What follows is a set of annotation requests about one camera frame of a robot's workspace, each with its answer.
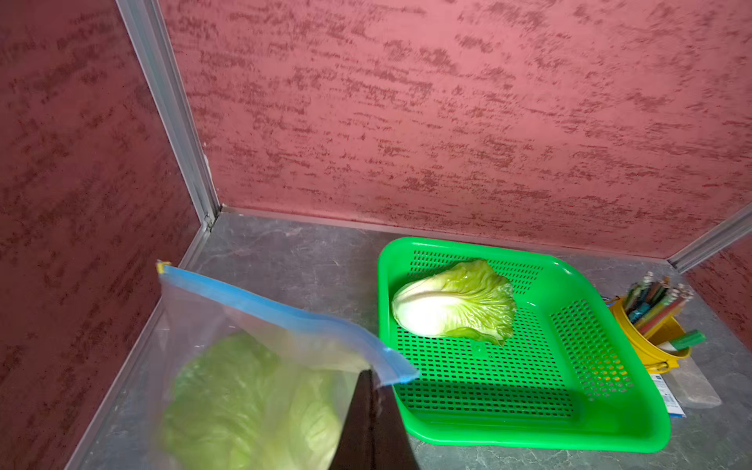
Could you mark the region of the clear zipper bag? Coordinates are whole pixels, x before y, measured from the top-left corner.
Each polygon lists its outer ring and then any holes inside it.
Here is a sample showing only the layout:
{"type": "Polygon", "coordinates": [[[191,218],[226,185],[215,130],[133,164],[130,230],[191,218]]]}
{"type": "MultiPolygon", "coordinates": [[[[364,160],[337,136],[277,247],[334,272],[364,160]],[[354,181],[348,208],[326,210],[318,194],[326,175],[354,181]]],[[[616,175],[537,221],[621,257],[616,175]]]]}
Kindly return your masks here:
{"type": "Polygon", "coordinates": [[[395,396],[418,376],[406,358],[345,319],[157,270],[155,468],[417,468],[395,396]]]}

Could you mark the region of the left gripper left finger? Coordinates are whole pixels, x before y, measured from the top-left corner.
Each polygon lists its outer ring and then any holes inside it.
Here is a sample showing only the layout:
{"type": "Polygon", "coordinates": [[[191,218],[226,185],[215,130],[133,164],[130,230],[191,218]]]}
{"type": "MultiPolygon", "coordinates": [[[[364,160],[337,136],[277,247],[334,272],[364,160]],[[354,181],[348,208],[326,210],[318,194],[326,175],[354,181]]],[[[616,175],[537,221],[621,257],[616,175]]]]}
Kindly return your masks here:
{"type": "Polygon", "coordinates": [[[375,411],[372,372],[364,371],[358,376],[354,397],[352,397],[330,470],[375,468],[375,411]]]}

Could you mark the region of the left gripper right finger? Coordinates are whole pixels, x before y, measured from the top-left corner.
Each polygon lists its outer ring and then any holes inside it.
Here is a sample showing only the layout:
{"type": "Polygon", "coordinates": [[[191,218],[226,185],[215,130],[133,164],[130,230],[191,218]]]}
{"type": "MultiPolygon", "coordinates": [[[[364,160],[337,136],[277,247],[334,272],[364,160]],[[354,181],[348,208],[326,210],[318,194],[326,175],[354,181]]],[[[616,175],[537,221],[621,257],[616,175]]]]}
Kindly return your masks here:
{"type": "Polygon", "coordinates": [[[375,390],[375,468],[419,469],[392,387],[375,390]]]}

